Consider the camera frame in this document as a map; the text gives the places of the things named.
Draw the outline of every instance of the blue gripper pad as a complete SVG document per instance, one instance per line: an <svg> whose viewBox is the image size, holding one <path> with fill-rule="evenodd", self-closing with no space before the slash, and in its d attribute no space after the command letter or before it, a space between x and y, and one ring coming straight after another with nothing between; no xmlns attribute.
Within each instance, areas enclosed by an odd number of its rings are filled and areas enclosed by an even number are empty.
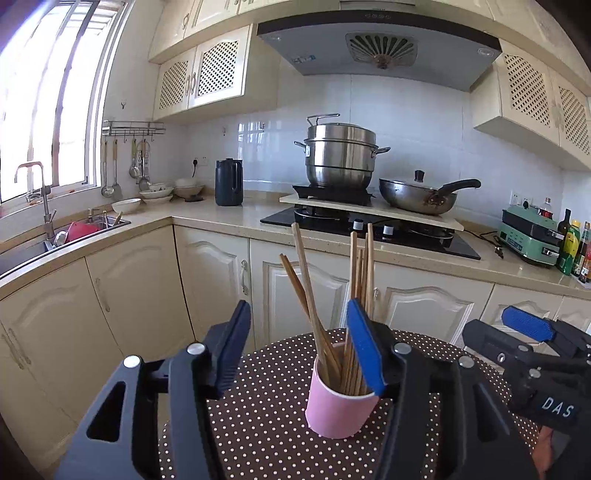
<svg viewBox="0 0 591 480"><path fill-rule="evenodd" d="M549 320L541 319L516 307L507 307L501 315L503 325L517 330L537 342L547 342L554 338L554 329Z"/></svg>

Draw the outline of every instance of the wall outlet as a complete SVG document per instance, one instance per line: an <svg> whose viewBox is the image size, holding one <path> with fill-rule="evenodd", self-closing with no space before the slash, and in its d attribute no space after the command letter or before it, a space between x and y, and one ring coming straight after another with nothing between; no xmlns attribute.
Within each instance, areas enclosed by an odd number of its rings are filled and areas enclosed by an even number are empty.
<svg viewBox="0 0 591 480"><path fill-rule="evenodd" d="M511 192L511 201L509 202L509 205L521 205L521 203L521 195L513 190Z"/></svg>

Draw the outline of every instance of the stainless steel steamer pot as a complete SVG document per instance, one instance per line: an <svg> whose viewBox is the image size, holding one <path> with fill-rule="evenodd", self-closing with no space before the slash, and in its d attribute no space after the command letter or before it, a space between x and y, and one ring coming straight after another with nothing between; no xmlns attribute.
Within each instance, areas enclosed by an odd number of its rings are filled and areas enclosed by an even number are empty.
<svg viewBox="0 0 591 480"><path fill-rule="evenodd" d="M357 125L318 125L320 118L339 115L309 116L308 138L294 143L306 152L306 174L312 185L365 189L374 172L375 157L390 151L390 147L379 148L375 133Z"/></svg>

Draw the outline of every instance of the beige countertop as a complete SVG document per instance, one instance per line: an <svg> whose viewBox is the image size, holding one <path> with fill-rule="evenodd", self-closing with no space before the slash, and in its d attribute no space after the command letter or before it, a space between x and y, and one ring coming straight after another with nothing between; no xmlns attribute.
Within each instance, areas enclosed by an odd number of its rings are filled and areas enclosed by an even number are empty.
<svg viewBox="0 0 591 480"><path fill-rule="evenodd" d="M293 245L290 228L260 222L262 218L284 208L285 205L277 201L258 199L245 199L241 207L219 207L212 197L207 197L199 203L175 200L156 207L148 208L143 205L136 213L124 217L131 222L130 225L67 245L0 279L0 300L68 263L165 225L187 226ZM347 237L308 230L302 230L301 233L304 245L308 249L349 255ZM505 258L501 259L494 253L493 246L487 242L467 232L459 235L478 252L481 260L376 242L375 261L591 300L591 290L585 290L575 279L563 275L555 268L528 265L507 249Z"/></svg>

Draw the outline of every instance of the chopstick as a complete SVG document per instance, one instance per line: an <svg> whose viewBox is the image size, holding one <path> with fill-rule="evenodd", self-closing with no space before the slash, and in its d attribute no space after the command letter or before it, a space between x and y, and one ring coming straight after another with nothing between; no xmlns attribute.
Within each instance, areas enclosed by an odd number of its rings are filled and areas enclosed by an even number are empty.
<svg viewBox="0 0 591 480"><path fill-rule="evenodd" d="M314 302L314 292L312 291L312 282L310 280L310 272L308 271L308 263L306 261L306 252L304 250L304 243L301 239L300 226L297 223L291 225L291 230L294 235L295 250L297 251L298 259L300 261L300 271L303 280L304 292L306 293L306 300L308 310L310 313L310 320L312 322L312 331L314 332L314 342L316 343L316 351L318 353L319 366L324 363L326 369L326 376L323 379L328 386L340 385L340 366L336 361L336 352L331 342L326 342L322 330L324 327L320 323L318 313L316 312L316 304Z"/></svg>

